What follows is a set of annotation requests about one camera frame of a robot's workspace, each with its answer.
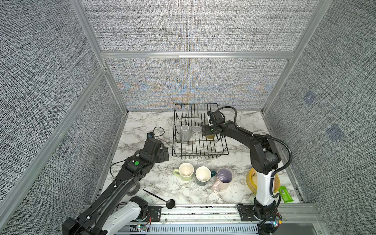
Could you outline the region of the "clear glass cup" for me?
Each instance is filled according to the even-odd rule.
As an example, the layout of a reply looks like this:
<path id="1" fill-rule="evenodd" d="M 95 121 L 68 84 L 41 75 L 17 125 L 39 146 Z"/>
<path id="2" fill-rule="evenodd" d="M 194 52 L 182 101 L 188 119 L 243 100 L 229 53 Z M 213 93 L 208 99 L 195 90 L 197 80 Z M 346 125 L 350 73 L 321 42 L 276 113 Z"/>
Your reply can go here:
<path id="1" fill-rule="evenodd" d="M 202 127 L 199 125 L 195 125 L 192 128 L 192 138 L 194 140 L 198 140 L 202 137 Z"/>

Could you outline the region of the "white ceramic mug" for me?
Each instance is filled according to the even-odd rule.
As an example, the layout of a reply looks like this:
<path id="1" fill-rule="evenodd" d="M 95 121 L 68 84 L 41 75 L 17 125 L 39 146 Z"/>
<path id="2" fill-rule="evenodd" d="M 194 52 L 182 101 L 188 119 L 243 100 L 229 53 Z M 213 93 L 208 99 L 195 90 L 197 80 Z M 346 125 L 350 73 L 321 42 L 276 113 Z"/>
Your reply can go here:
<path id="1" fill-rule="evenodd" d="M 185 143 L 189 141 L 191 137 L 192 137 L 191 128 L 187 124 L 182 125 L 180 128 L 181 143 Z"/>

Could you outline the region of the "light green mug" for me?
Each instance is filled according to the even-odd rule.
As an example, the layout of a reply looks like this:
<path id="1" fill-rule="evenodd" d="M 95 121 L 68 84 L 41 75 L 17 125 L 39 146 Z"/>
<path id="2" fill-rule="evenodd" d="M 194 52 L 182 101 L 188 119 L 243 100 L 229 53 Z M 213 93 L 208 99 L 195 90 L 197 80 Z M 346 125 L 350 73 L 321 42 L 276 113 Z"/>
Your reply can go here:
<path id="1" fill-rule="evenodd" d="M 194 175 L 194 166 L 190 163 L 183 163 L 173 171 L 173 174 L 183 181 L 190 181 Z"/>

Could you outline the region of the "amber glass cup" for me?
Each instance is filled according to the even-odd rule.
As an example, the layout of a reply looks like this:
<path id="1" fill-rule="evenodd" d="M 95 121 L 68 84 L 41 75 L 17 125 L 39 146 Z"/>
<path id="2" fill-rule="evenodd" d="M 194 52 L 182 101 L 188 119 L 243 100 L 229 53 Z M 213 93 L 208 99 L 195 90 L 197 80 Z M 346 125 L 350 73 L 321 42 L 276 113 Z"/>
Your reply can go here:
<path id="1" fill-rule="evenodd" d="M 213 134 L 213 133 L 206 133 L 205 134 L 206 139 L 209 139 L 209 140 L 214 139 L 215 136 L 216 136 L 216 134 Z"/>

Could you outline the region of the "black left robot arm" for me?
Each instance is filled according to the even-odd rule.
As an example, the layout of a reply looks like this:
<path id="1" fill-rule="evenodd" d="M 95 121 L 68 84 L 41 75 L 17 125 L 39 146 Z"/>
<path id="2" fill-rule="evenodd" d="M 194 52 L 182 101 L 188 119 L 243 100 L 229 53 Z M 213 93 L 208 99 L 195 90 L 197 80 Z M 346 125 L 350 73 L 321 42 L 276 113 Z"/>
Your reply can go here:
<path id="1" fill-rule="evenodd" d="M 124 160 L 120 171 L 101 196 L 76 219 L 69 217 L 62 225 L 62 234 L 109 234 L 104 229 L 123 197 L 144 178 L 156 163 L 169 160 L 168 149 L 156 138 L 148 138 L 144 147 Z"/>

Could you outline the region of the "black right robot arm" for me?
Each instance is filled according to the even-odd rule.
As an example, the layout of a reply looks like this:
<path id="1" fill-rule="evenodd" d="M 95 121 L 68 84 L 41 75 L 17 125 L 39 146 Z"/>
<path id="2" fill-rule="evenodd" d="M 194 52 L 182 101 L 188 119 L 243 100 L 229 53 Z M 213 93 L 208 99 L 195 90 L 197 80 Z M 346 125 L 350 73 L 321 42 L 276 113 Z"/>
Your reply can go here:
<path id="1" fill-rule="evenodd" d="M 258 220 L 268 220 L 277 212 L 279 196 L 274 193 L 274 180 L 278 172 L 285 170 L 292 162 L 290 147 L 283 141 L 270 135 L 251 132 L 236 122 L 237 110 L 232 106 L 224 106 L 215 111 L 208 111 L 208 124 L 203 126 L 205 135 L 220 135 L 232 138 L 250 150 L 250 162 L 257 173 L 257 193 L 254 199 L 254 212 Z M 288 161 L 281 167 L 281 155 L 276 143 L 288 151 Z"/>

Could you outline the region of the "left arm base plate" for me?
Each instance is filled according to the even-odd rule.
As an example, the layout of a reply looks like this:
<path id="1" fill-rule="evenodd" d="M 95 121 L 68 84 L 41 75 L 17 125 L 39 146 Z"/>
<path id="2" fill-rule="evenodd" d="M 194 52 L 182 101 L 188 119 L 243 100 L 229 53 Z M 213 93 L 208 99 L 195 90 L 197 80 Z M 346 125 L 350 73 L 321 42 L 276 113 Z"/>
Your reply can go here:
<path id="1" fill-rule="evenodd" d="M 151 220 L 151 222 L 160 222 L 162 215 L 162 206 L 148 206 L 146 217 L 141 220 L 141 222 L 146 223 Z"/>

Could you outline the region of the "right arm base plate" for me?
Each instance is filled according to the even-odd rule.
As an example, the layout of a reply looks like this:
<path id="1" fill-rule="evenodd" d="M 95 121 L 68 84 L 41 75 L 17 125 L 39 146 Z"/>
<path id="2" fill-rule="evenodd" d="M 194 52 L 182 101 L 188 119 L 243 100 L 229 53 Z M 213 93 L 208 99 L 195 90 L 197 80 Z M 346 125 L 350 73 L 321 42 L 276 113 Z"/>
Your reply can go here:
<path id="1" fill-rule="evenodd" d="M 240 219 L 243 222 L 261 222 L 262 219 L 256 217 L 253 205 L 237 204 L 236 209 L 239 213 Z"/>

